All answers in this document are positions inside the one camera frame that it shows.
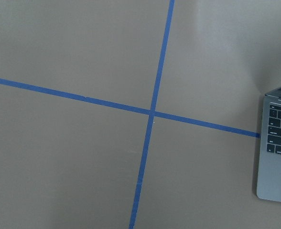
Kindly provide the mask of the grey laptop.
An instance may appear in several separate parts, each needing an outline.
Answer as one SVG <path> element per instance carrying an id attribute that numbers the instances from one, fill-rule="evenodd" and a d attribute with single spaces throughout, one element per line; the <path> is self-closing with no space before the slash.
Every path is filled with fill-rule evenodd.
<path id="1" fill-rule="evenodd" d="M 281 87 L 265 94 L 256 194 L 281 202 Z"/>

